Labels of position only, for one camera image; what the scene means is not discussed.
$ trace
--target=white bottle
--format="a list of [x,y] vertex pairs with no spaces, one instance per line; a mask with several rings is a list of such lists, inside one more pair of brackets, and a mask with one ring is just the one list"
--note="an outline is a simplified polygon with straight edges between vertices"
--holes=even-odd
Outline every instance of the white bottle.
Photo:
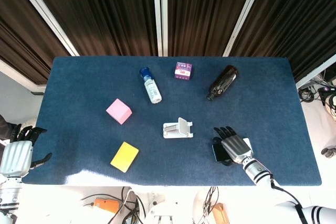
[[154,81],[154,78],[151,72],[149,71],[149,68],[147,67],[141,68],[140,74],[144,81],[144,85],[145,85],[145,88],[147,90],[147,93],[148,93],[148,96],[151,102],[154,104],[161,102],[162,100],[161,94],[159,92],[159,89]]

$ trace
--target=blue tablecloth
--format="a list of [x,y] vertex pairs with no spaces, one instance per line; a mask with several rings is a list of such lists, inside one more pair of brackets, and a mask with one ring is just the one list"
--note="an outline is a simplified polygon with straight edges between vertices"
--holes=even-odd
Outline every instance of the blue tablecloth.
[[[193,64],[190,81],[174,78],[178,61]],[[228,64],[238,69],[237,79],[220,98],[207,101],[210,84]],[[139,75],[144,66],[162,94],[158,104],[151,104]],[[106,112],[116,98],[133,112],[123,125]],[[177,122],[179,116],[193,122],[194,137],[164,139],[163,123]],[[53,156],[32,170],[26,183],[65,184],[69,177],[89,172],[125,184],[252,185],[242,166],[225,167],[214,160],[213,127],[229,125],[250,138],[255,157],[280,184],[321,184],[284,58],[57,58],[37,124],[48,132],[37,141],[33,157]],[[140,150],[126,173],[110,165],[123,141]]]

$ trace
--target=white phone stand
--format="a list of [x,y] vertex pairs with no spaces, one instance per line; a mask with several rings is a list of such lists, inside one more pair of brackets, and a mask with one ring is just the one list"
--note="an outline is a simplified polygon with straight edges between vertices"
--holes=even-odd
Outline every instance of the white phone stand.
[[178,120],[177,123],[163,124],[164,138],[189,138],[194,136],[190,132],[190,126],[193,126],[193,122],[187,122],[183,118],[178,118]]

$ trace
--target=yellow sponge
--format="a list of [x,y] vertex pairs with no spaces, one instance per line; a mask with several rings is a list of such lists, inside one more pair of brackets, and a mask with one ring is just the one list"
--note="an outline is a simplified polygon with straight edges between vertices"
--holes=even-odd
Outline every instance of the yellow sponge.
[[137,156],[138,152],[139,150],[137,148],[123,142],[118,152],[112,159],[111,165],[125,173]]

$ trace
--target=curtain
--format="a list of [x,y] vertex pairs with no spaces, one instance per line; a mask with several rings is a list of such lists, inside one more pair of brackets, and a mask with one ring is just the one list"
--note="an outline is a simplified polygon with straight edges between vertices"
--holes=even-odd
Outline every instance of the curtain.
[[154,0],[44,2],[81,55],[158,55]]
[[231,56],[287,57],[298,81],[336,53],[336,0],[255,0]]
[[0,59],[36,84],[68,53],[29,0],[0,0]]
[[245,0],[168,0],[169,56],[222,56]]

